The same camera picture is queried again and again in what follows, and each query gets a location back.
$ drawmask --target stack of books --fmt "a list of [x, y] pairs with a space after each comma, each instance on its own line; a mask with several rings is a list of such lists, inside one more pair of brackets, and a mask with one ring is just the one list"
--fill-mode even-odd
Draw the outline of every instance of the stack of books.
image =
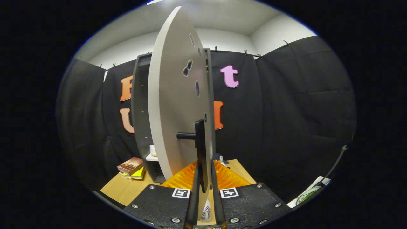
[[117, 166], [120, 171], [119, 174], [127, 180], [142, 180], [146, 170], [144, 169], [144, 162], [142, 159], [132, 157], [131, 159], [123, 162]]

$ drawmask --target letter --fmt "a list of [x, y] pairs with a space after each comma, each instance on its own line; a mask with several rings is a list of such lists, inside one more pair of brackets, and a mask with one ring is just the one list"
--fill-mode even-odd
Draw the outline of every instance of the letter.
[[221, 106], [223, 106], [222, 101], [213, 101], [214, 106], [214, 121], [215, 121], [215, 130], [220, 130], [223, 128], [223, 124], [221, 123]]
[[133, 84], [131, 80], [133, 79], [133, 76], [126, 77], [122, 79], [122, 97], [120, 97], [120, 101], [125, 101], [131, 98], [131, 93], [130, 89], [132, 88]]
[[130, 109], [122, 108], [122, 109], [120, 109], [120, 113], [122, 114], [122, 121], [123, 121], [123, 126], [124, 126], [125, 130], [131, 134], [134, 134], [134, 128], [130, 125], [130, 119], [129, 119]]
[[233, 74], [237, 74], [237, 70], [234, 70], [232, 65], [228, 65], [222, 68], [221, 73], [223, 73], [223, 77], [225, 78], [226, 86], [230, 88], [239, 86], [239, 81], [235, 81], [233, 78]]

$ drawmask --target table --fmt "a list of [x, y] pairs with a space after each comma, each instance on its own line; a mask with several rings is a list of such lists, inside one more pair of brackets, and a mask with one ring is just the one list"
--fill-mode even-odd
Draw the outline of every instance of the table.
[[[243, 168], [237, 159], [228, 160], [228, 167], [244, 179], [246, 179], [250, 184], [255, 184], [256, 181], [250, 176], [250, 174]], [[154, 183], [148, 172], [145, 173], [144, 179], [139, 180], [127, 180], [125, 177], [121, 176], [119, 173], [112, 178], [102, 189], [101, 192], [106, 194], [108, 197], [114, 199], [115, 201], [121, 203], [124, 206], [129, 205], [148, 185], [160, 185], [159, 183]], [[212, 189], [208, 193], [208, 200], [211, 203], [211, 220], [209, 222], [198, 221], [197, 225], [214, 225], [216, 224], [214, 205], [213, 205], [213, 191]]]

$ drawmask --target cable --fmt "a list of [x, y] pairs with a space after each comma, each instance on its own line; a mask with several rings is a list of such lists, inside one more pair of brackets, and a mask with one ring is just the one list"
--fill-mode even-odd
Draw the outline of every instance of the cable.
[[344, 146], [342, 147], [342, 151], [341, 151], [341, 153], [339, 154], [339, 157], [338, 157], [338, 159], [336, 160], [335, 164], [332, 166], [332, 168], [329, 170], [329, 172], [328, 172], [316, 185], [314, 185], [313, 187], [319, 186], [319, 185], [325, 180], [325, 178], [327, 178], [327, 176], [329, 176], [329, 175], [331, 174], [331, 172], [336, 168], [336, 166], [338, 165], [339, 161], [340, 161], [341, 158], [342, 158], [342, 155], [344, 154], [344, 152], [345, 152], [347, 149], [348, 149], [348, 146], [347, 146], [347, 145], [344, 145]]

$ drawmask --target door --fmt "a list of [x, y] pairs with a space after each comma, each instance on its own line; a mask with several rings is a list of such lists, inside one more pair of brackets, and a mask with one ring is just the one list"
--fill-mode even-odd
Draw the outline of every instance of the door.
[[176, 7], [155, 42], [148, 82], [151, 135], [165, 179], [197, 160], [194, 141], [176, 135], [195, 133], [194, 123], [204, 119], [207, 156], [203, 171], [211, 183], [214, 112], [210, 82], [198, 34], [184, 9]]

